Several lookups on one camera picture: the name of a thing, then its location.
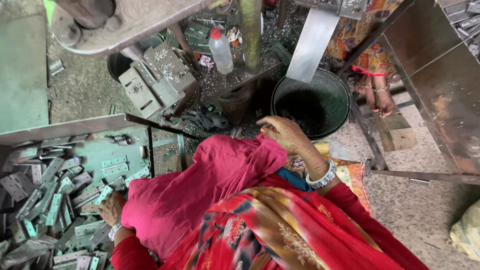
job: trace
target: hand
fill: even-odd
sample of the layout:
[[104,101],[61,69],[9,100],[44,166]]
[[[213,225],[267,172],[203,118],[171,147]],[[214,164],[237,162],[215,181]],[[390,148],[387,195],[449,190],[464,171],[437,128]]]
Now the hand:
[[121,221],[121,213],[125,203],[127,203],[127,200],[118,191],[114,191],[106,200],[100,202],[100,216],[108,225],[115,225]]
[[264,125],[260,131],[275,140],[289,154],[298,155],[306,148],[312,147],[308,137],[297,123],[290,119],[279,116],[267,116],[258,120],[257,125]]

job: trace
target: pink cloth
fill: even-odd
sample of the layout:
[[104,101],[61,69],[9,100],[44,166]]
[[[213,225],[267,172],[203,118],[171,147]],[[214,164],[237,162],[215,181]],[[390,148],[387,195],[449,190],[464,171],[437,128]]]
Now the pink cloth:
[[143,246],[166,260],[202,221],[210,206],[255,186],[287,162],[274,140],[215,135],[197,148],[190,168],[130,182],[122,213],[124,226],[135,229]]

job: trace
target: leg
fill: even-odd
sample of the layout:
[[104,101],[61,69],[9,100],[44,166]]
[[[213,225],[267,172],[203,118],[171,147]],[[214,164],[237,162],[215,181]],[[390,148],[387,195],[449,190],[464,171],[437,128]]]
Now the leg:
[[365,95],[367,105],[372,111],[378,111],[378,107],[375,104],[375,95],[372,90],[372,78],[367,74],[362,75],[359,82],[355,85],[355,90],[360,94]]
[[[388,85],[387,78],[385,76],[373,76],[372,86],[373,89],[381,89]],[[395,107],[395,102],[390,95],[389,89],[380,92],[374,92],[375,105],[378,107],[378,116],[384,118],[392,113]]]

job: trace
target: silver bangle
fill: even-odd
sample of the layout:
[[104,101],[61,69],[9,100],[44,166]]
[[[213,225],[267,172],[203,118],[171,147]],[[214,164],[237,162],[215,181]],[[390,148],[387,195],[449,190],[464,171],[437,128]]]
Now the silver bangle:
[[326,185],[328,185],[328,183],[330,183],[333,178],[335,178],[335,175],[336,175],[336,166],[335,166],[335,163],[331,160],[326,160],[328,162],[328,164],[330,165],[330,168],[328,168],[328,171],[327,173],[325,174],[324,177],[320,178],[319,180],[317,181],[310,181],[310,174],[307,174],[307,184],[309,186],[311,186],[312,188],[321,188],[321,187],[324,187]]
[[113,241],[113,237],[115,236],[115,233],[121,228],[123,227],[123,224],[121,223],[121,221],[117,222],[115,225],[113,225],[112,229],[110,230],[110,232],[108,233],[108,237],[110,238],[110,240]]

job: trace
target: red bottle cap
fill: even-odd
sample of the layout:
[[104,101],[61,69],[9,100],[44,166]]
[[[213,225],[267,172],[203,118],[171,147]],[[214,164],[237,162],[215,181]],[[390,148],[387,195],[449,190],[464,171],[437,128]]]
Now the red bottle cap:
[[210,31],[210,36],[211,36],[213,39],[219,39],[219,38],[222,36],[222,31],[220,31],[220,28],[214,27],[214,28]]

